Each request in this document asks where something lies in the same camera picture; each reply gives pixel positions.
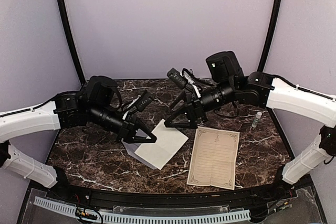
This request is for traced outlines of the grey paper envelope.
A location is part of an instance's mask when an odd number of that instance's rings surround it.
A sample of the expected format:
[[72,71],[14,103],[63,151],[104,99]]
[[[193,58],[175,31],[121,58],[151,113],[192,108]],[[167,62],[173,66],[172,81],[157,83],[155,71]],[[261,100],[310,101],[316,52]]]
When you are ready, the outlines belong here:
[[149,162],[145,161],[143,158],[141,158],[139,155],[135,153],[135,151],[142,145],[142,143],[126,143],[122,141],[122,144],[124,145],[128,155],[135,158],[140,163],[144,164],[150,169],[157,169],[154,165],[150,164]]

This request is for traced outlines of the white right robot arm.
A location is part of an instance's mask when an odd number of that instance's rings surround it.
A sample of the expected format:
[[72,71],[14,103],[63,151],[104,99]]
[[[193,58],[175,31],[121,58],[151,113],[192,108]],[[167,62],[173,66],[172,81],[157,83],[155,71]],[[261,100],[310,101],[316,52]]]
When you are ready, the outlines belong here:
[[277,181],[268,187],[273,200],[286,194],[288,185],[335,157],[335,96],[295,85],[275,74],[256,71],[245,76],[232,51],[213,54],[206,58],[206,64],[216,84],[204,91],[194,87],[190,94],[182,92],[170,107],[184,103],[165,120],[166,127],[196,129],[198,121],[207,121],[207,112],[234,102],[288,111],[322,123],[314,141],[286,163]]

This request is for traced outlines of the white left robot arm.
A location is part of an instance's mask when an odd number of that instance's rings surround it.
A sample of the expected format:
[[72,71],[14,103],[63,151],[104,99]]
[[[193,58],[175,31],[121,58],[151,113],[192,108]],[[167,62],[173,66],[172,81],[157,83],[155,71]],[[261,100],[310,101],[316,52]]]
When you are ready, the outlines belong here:
[[117,135],[118,142],[154,143],[156,136],[135,115],[152,97],[144,91],[125,111],[122,103],[112,107],[114,95],[121,99],[117,83],[109,77],[92,76],[79,91],[59,93],[39,105],[1,113],[1,168],[53,189],[63,201],[74,197],[65,172],[22,153],[10,139],[42,131],[69,129],[93,123]]

